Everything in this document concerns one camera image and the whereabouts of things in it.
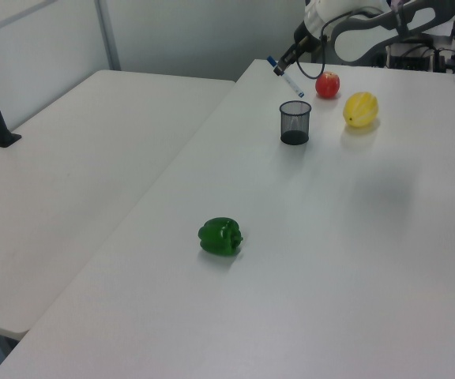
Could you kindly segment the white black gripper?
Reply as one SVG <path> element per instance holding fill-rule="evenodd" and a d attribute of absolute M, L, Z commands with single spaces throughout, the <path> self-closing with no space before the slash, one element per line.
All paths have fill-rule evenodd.
<path fill-rule="evenodd" d="M 294 32 L 294 42 L 276 63 L 273 72 L 283 76 L 286 69 L 296 62 L 301 51 L 316 51 L 322 47 L 321 30 L 332 15 L 331 1 L 306 1 L 302 23 Z"/>

